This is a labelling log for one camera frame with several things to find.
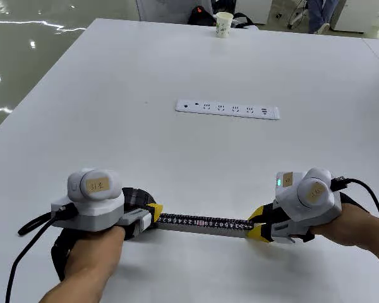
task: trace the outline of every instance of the power cord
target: power cord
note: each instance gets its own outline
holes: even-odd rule
[[[32,238],[32,240],[25,246],[25,248],[22,250],[22,252],[17,256],[17,258],[14,260],[14,263],[11,267],[10,276],[8,278],[8,284],[7,284],[7,291],[6,291],[6,303],[10,302],[11,297],[11,289],[13,288],[13,282],[15,277],[15,272],[17,269],[18,263],[21,261],[21,259],[25,256],[25,254],[30,250],[30,248],[38,241],[40,236],[56,221],[59,220],[69,220],[78,214],[78,210],[76,206],[73,203],[66,204],[60,209],[58,209],[57,212],[55,212],[55,215],[51,218],[46,213],[42,216],[39,216],[36,219],[33,219],[32,221],[28,222],[26,225],[24,225],[19,231],[19,235],[25,235],[28,232],[30,232],[33,229],[36,229],[38,226],[41,226],[47,219],[45,225],[37,232],[37,234]]]
[[[357,180],[357,179],[350,179],[350,178],[344,178],[344,177],[339,177],[331,180],[331,186],[330,189],[332,191],[339,191],[341,189],[347,188],[347,185],[350,183],[356,183],[359,184],[360,186],[364,187],[369,194],[371,195],[373,202],[376,205],[376,208],[379,212],[379,201],[378,198],[376,197],[375,193],[373,190],[369,187],[369,185],[365,184],[364,182]]]

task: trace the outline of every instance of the chair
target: chair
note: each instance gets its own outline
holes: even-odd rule
[[[289,18],[287,27],[288,29],[292,30],[295,28],[295,24],[300,21],[302,22],[302,19],[309,14],[308,9],[308,2],[304,1],[304,4],[302,7],[299,7],[299,5],[302,3],[302,1],[296,6],[295,10],[293,11],[291,17]]]
[[[136,0],[136,5],[140,21],[187,24],[197,5],[213,14],[211,0]]]

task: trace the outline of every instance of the black bag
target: black bag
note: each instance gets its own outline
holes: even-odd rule
[[[210,13],[205,11],[205,8],[203,8],[203,6],[199,5],[192,10],[191,16],[189,16],[188,24],[200,25],[202,27],[215,27],[216,20]]]
[[[248,18],[243,13],[235,13],[233,15],[233,19],[237,18],[246,18],[246,22],[237,24],[236,26],[233,26],[235,28],[244,28],[248,27],[250,25],[256,25],[250,18]],[[191,16],[189,16],[188,20],[189,25],[200,25],[203,27],[215,27],[216,26],[216,20],[213,18],[213,16],[205,11],[203,6],[196,6],[192,12]]]

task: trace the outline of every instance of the hand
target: hand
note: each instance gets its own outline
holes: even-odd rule
[[[121,257],[124,237],[125,230],[114,226],[78,240],[64,269],[66,279],[84,271],[94,271],[96,275],[108,279]]]
[[[366,249],[371,226],[377,218],[357,206],[342,204],[341,216],[325,225],[314,226],[310,231],[323,235],[329,240],[344,246],[359,246]]]

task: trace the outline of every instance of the white cabinet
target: white cabinet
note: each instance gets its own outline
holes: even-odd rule
[[[367,32],[379,26],[379,0],[340,0],[331,21],[333,30]]]

